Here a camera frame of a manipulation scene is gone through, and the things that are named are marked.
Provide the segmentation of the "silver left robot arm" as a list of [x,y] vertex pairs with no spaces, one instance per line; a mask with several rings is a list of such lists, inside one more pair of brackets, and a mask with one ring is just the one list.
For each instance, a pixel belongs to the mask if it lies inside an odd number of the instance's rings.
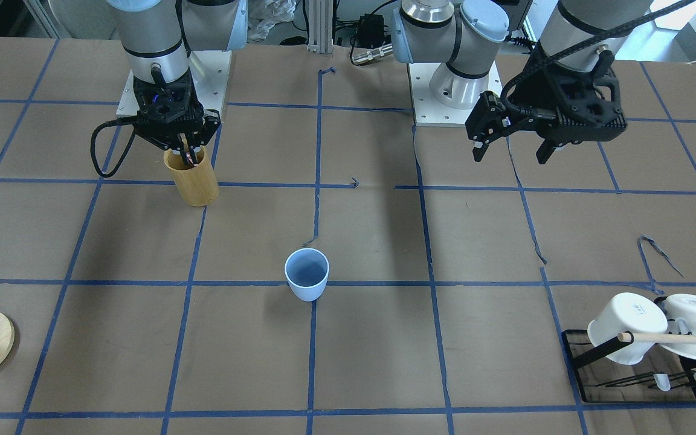
[[583,141],[610,141],[627,128],[613,71],[615,54],[646,20],[649,1],[559,1],[524,69],[500,94],[462,102],[457,88],[485,82],[510,19],[493,1],[401,1],[392,45],[401,63],[436,63],[431,90],[453,108],[470,110],[468,138],[480,162],[489,145],[517,131],[535,132],[544,164],[553,151]]

